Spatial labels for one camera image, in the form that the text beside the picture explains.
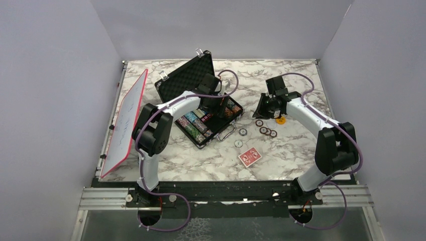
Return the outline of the orange dealer button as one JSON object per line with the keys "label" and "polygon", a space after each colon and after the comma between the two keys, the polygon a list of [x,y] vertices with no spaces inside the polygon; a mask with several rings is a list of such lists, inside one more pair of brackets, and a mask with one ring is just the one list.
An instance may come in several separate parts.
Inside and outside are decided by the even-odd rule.
{"label": "orange dealer button", "polygon": [[286,123],[286,118],[282,116],[280,118],[277,118],[275,121],[278,125],[283,125]]}

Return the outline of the black poker case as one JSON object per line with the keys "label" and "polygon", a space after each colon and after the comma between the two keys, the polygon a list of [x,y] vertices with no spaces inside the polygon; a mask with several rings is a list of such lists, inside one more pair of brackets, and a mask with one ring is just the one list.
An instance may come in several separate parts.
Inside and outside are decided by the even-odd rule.
{"label": "black poker case", "polygon": [[215,74],[211,52],[197,56],[170,73],[160,72],[155,88],[166,112],[200,149],[242,116],[243,107],[230,97],[229,83]]}

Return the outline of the red card deck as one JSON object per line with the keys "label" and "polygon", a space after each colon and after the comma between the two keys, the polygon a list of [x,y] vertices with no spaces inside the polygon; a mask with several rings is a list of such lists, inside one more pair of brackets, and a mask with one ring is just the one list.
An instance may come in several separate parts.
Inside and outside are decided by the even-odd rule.
{"label": "red card deck", "polygon": [[242,162],[242,164],[248,168],[252,166],[255,162],[262,158],[262,155],[257,151],[256,148],[250,148],[244,153],[238,155],[238,158]]}

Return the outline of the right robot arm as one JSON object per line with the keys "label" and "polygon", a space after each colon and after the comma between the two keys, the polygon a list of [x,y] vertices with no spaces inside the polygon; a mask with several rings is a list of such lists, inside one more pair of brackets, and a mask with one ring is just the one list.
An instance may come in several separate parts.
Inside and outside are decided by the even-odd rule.
{"label": "right robot arm", "polygon": [[300,122],[316,138],[314,165],[292,181],[290,199],[303,204],[310,192],[329,181],[334,175],[361,163],[354,126],[340,123],[310,105],[305,94],[290,92],[283,76],[266,80],[268,92],[262,93],[253,113],[255,119],[278,119],[283,115]]}

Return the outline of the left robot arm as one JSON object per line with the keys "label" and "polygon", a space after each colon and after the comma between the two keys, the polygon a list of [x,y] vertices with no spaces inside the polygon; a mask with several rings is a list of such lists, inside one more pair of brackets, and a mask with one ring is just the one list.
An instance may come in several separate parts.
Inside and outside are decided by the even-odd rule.
{"label": "left robot arm", "polygon": [[143,106],[132,132],[134,148],[138,153],[140,177],[137,181],[142,188],[139,200],[145,206],[157,202],[158,193],[154,189],[158,183],[158,160],[168,144],[172,124],[190,111],[198,108],[217,113],[220,105],[228,97],[227,85],[220,78],[206,74],[201,83],[192,90],[185,90],[179,96],[163,104]]}

